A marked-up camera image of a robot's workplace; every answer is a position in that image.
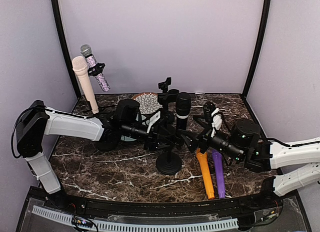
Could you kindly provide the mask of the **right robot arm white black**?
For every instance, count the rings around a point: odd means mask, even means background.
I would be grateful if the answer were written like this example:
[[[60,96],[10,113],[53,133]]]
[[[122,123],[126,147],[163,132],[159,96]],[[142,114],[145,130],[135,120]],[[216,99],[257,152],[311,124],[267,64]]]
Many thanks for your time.
[[[218,130],[214,124],[203,122],[202,116],[194,120],[203,127],[200,134],[180,130],[179,133],[190,152],[213,148],[256,173],[267,172],[289,165],[301,167],[287,174],[265,179],[255,198],[260,209],[267,208],[275,199],[320,179],[320,139],[284,143],[275,138],[261,139],[261,128],[249,119],[239,119],[229,134]]]

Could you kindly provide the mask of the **glitter silver purple microphone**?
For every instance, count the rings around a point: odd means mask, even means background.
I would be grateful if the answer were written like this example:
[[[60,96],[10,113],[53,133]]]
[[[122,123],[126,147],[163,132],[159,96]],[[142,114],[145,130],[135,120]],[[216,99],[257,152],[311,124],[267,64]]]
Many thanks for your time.
[[[88,65],[88,75],[95,77],[97,83],[99,84],[100,88],[107,92],[110,90],[110,85],[108,84],[103,70],[105,68],[105,63],[98,63],[95,56],[92,53],[92,49],[90,45],[84,44],[80,48],[81,54],[84,56],[87,65]]]

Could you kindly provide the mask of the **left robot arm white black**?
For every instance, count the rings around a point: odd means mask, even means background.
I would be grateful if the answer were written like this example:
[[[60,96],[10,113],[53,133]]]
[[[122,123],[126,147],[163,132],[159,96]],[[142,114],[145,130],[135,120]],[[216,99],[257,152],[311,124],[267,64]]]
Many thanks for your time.
[[[113,112],[93,116],[58,111],[36,100],[16,119],[10,145],[14,158],[24,158],[44,190],[51,194],[51,202],[66,210],[71,200],[62,192],[63,186],[44,155],[45,135],[84,138],[96,142],[101,151],[111,151],[122,137],[130,137],[143,141],[145,150],[169,151],[175,144],[175,133],[168,130],[171,123],[169,111],[163,108],[142,119],[140,103],[133,99],[119,101]]]

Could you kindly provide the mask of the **black stand of cream microphone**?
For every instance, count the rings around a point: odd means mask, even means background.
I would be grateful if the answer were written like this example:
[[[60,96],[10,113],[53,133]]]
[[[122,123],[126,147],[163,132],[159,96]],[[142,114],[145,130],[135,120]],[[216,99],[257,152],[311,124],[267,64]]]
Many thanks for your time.
[[[99,108],[99,112],[94,115],[102,123],[102,136],[97,141],[96,147],[100,151],[112,151],[116,148],[120,140],[120,134],[113,128],[111,120],[115,113],[115,104]]]

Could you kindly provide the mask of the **black stand of purple microphone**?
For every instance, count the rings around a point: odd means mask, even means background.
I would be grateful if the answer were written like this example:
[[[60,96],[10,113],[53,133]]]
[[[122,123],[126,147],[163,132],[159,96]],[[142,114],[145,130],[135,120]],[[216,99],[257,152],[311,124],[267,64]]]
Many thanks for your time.
[[[178,89],[170,89],[166,93],[158,94],[157,101],[162,105],[162,109],[160,111],[160,120],[157,124],[157,131],[159,126],[172,125],[175,121],[173,112],[169,110],[169,103],[176,102],[178,94]]]

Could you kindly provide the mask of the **cream pink microphone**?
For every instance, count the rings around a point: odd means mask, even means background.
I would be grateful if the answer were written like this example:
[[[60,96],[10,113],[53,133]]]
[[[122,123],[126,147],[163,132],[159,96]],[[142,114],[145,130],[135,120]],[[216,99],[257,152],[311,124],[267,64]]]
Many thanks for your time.
[[[99,112],[99,107],[88,75],[88,64],[83,56],[77,56],[72,59],[72,69],[78,77],[86,100],[89,102],[92,113]]]

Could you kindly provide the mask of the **orange microphone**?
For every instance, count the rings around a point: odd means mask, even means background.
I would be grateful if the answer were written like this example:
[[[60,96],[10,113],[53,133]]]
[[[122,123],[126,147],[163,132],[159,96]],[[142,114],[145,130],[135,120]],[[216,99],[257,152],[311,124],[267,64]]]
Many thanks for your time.
[[[214,199],[215,198],[215,191],[214,191],[212,177],[211,177],[209,164],[208,164],[208,155],[206,152],[201,153],[201,150],[198,148],[196,150],[196,157],[198,159],[200,169],[202,172],[201,174],[202,174],[207,198],[209,200]]]

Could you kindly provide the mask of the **tripod stand of glitter microphone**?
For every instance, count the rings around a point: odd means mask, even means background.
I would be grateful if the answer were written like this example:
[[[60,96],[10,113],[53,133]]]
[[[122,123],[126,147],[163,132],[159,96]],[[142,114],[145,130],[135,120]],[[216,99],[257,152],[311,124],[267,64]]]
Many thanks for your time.
[[[108,91],[110,89],[110,86],[103,74],[105,66],[105,63],[96,63],[95,66],[88,69],[87,73],[89,76],[95,77],[103,91]]]

